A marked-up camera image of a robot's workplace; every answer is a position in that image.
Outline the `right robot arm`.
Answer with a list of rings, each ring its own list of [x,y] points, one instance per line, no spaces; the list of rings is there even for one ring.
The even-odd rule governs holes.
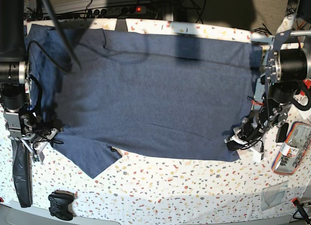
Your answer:
[[[8,138],[22,145],[23,161],[30,154],[33,162],[43,162],[43,150],[59,130],[40,121],[43,91],[31,75],[29,51],[24,43],[24,0],[0,0],[0,104]]]

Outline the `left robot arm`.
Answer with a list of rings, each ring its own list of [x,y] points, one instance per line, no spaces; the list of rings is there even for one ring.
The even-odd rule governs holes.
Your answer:
[[[288,0],[289,10],[276,31],[273,46],[268,51],[265,74],[260,82],[265,87],[259,111],[251,112],[234,128],[234,135],[225,140],[229,151],[248,150],[263,144],[263,136],[274,126],[282,130],[291,105],[307,111],[311,103],[300,104],[294,96],[301,91],[307,98],[311,90],[304,80],[311,77],[311,49],[299,46],[296,49],[282,49],[289,37],[299,38],[311,35],[309,30],[294,29],[297,18],[311,22],[311,0]]]

